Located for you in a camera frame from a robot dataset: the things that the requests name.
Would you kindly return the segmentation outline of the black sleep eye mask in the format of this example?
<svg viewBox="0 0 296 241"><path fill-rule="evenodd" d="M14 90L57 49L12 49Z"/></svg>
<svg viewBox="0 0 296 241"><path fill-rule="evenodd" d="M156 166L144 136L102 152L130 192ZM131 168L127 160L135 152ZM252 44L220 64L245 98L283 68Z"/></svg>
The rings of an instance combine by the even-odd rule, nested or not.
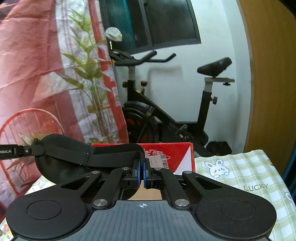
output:
<svg viewBox="0 0 296 241"><path fill-rule="evenodd" d="M132 168L135 162L145 160L144 149L138 144L95 147L60 134L36 138L32 146L39 172L55 184L91 171Z"/></svg>

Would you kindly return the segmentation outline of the red strawberry cardboard box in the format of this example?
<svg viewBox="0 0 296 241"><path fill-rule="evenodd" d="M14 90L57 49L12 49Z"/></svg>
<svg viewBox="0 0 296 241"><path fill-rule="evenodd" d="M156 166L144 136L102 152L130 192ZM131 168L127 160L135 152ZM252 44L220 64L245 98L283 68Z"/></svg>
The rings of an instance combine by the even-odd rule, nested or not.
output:
<svg viewBox="0 0 296 241"><path fill-rule="evenodd" d="M177 175L194 171L191 143L93 144L89 160L100 169L133 167L134 161L146 161L151 168L165 168Z"/></svg>

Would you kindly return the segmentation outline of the green plaid tablecloth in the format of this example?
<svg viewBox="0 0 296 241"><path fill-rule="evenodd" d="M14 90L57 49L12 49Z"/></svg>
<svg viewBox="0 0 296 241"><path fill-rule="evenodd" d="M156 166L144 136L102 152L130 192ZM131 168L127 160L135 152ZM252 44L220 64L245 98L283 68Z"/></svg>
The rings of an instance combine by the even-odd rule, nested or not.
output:
<svg viewBox="0 0 296 241"><path fill-rule="evenodd" d="M263 151L196 158L194 171L174 174L190 209L145 189L143 163L138 190L111 208L92 207L110 172L41 177L9 206L1 240L295 240L293 197Z"/></svg>

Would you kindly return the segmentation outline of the red printed backdrop curtain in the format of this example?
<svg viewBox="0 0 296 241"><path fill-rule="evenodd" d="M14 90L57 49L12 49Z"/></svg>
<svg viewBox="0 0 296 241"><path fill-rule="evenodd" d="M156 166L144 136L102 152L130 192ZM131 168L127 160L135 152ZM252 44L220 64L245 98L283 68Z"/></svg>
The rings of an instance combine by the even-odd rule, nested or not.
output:
<svg viewBox="0 0 296 241"><path fill-rule="evenodd" d="M101 1L1 4L1 144L127 143Z"/></svg>

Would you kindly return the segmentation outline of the dark window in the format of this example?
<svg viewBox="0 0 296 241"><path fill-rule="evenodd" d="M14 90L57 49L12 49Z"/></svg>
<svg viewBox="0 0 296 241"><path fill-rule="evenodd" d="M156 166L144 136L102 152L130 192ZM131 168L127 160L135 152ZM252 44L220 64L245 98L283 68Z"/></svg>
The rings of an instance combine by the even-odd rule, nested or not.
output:
<svg viewBox="0 0 296 241"><path fill-rule="evenodd" d="M122 41L112 46L136 54L179 45L200 44L191 1L100 1L103 27L116 27Z"/></svg>

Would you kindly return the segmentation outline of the wooden door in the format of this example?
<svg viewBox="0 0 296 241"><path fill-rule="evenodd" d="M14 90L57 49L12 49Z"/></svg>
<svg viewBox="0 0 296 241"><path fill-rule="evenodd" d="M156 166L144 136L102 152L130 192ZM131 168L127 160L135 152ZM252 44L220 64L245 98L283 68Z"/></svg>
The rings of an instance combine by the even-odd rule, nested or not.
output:
<svg viewBox="0 0 296 241"><path fill-rule="evenodd" d="M263 150L283 174L295 147L295 16L280 1L239 1L251 67L245 151Z"/></svg>

